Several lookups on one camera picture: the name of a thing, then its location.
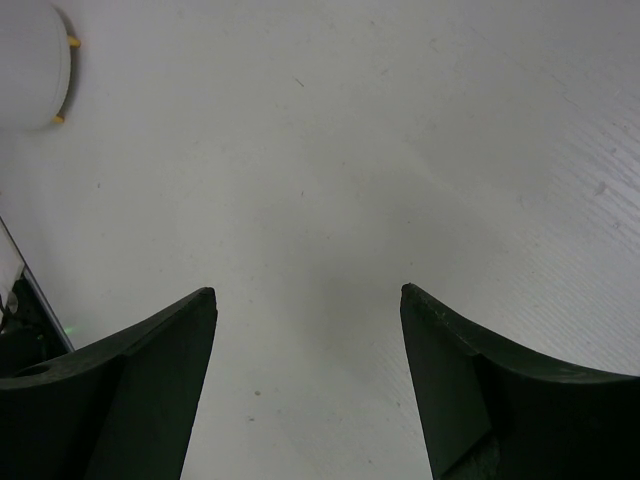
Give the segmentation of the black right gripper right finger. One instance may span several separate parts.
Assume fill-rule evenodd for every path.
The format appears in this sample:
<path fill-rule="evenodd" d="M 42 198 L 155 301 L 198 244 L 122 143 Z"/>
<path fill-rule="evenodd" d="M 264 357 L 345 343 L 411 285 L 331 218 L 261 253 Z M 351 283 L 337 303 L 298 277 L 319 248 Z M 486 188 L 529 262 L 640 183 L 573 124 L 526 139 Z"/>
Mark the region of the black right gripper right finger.
<path fill-rule="evenodd" d="M 562 361 L 419 287 L 400 316 L 436 479 L 635 479 L 639 380 Z"/>

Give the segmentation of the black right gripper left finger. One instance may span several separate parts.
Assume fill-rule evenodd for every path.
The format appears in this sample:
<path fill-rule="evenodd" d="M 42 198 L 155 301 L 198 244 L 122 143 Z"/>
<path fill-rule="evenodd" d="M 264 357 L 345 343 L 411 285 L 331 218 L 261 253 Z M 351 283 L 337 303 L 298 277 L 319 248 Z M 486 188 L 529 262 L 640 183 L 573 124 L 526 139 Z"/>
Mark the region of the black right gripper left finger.
<path fill-rule="evenodd" d="M 2 478 L 180 478 L 216 323 L 204 287 L 81 349 L 2 368 Z"/>

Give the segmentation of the yellow long lego brick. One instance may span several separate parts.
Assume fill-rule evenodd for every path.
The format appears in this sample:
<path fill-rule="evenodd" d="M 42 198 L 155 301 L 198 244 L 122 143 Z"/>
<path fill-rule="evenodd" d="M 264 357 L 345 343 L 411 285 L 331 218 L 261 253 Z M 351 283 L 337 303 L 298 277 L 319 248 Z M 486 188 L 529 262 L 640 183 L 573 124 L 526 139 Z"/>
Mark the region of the yellow long lego brick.
<path fill-rule="evenodd" d="M 74 84 L 74 65 L 76 61 L 77 51 L 81 47 L 81 41 L 75 37 L 74 35 L 67 35 L 67 44 L 68 44 L 68 53 L 69 53 L 69 68 L 67 75 L 67 86 L 65 91 L 64 99 L 62 100 L 61 106 L 57 114 L 53 117 L 52 123 L 55 125 L 60 125 L 65 122 L 65 115 L 67 110 L 69 109 L 69 105 L 72 102 L 73 96 L 73 84 Z"/>

